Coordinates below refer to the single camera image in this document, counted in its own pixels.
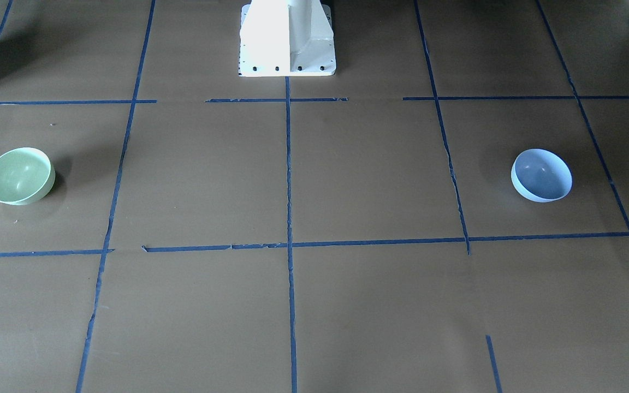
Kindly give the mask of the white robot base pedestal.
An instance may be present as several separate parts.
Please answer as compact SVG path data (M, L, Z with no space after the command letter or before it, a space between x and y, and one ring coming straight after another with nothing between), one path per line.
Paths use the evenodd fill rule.
M337 70L334 23L320 1L252 1L241 8L238 75L324 77Z

